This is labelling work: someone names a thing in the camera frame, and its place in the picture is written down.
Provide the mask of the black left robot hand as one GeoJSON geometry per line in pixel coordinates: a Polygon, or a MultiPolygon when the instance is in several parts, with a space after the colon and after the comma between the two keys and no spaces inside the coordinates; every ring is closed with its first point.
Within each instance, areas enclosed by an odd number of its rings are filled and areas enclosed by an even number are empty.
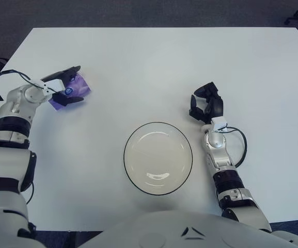
{"type": "Polygon", "coordinates": [[[58,71],[41,79],[44,88],[52,94],[49,103],[59,111],[69,104],[81,102],[90,92],[84,78],[79,74],[80,66],[58,71]]]}

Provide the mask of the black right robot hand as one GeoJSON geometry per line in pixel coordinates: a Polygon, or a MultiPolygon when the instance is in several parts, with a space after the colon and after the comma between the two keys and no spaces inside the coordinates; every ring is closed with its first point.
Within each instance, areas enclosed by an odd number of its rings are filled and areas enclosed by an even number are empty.
{"type": "Polygon", "coordinates": [[[189,115],[196,120],[210,124],[213,118],[223,116],[223,110],[223,100],[213,82],[198,88],[191,95],[189,115]],[[204,110],[197,106],[196,97],[206,101],[207,105],[204,110]]]}

